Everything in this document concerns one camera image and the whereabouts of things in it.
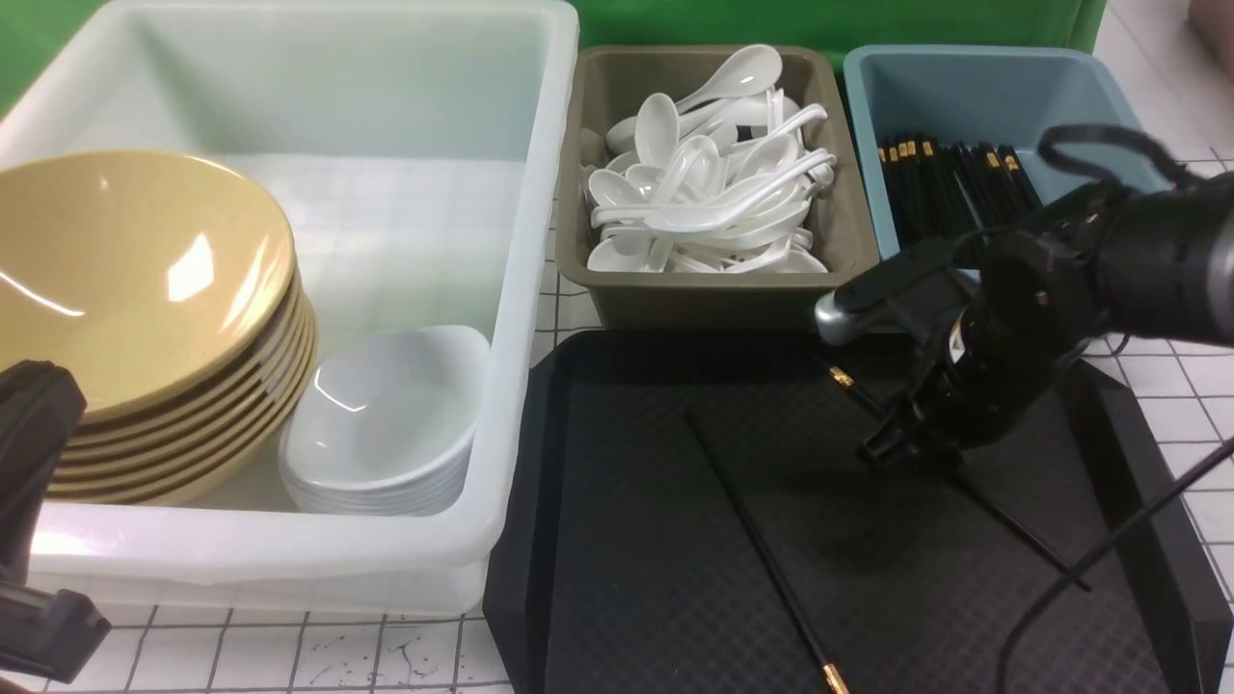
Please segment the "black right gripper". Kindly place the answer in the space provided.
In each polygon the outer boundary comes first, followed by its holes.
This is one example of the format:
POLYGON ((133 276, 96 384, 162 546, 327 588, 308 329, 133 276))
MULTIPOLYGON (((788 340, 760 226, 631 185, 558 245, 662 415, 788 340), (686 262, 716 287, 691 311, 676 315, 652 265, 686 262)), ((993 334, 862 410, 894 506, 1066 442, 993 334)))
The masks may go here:
POLYGON ((1095 333, 1099 310, 1070 233, 1108 203, 1111 186, 1088 183, 1019 224, 914 243, 821 296, 827 345, 898 328, 917 348, 905 390, 875 408, 861 461, 951 466, 1014 427, 1095 333))

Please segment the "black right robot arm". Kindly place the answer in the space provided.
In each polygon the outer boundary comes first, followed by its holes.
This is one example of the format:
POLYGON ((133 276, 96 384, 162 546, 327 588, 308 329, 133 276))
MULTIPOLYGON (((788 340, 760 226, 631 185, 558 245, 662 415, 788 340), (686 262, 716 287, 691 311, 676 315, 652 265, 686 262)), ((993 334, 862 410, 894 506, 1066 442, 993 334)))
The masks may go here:
POLYGON ((1079 188, 1021 224, 934 237, 814 304, 821 340, 898 328, 917 361, 864 461, 945 461, 1004 438, 1095 338, 1229 346, 1232 179, 1079 188))

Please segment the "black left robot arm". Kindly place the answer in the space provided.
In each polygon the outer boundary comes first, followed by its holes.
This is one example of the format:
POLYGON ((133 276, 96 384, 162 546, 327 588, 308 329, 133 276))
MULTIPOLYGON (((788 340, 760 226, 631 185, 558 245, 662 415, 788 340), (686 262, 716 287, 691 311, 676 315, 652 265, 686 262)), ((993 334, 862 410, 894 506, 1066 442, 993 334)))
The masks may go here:
POLYGON ((1 666, 75 680, 111 631, 93 598, 28 585, 28 562, 56 466, 88 409, 72 373, 19 361, 1 378, 1 666))

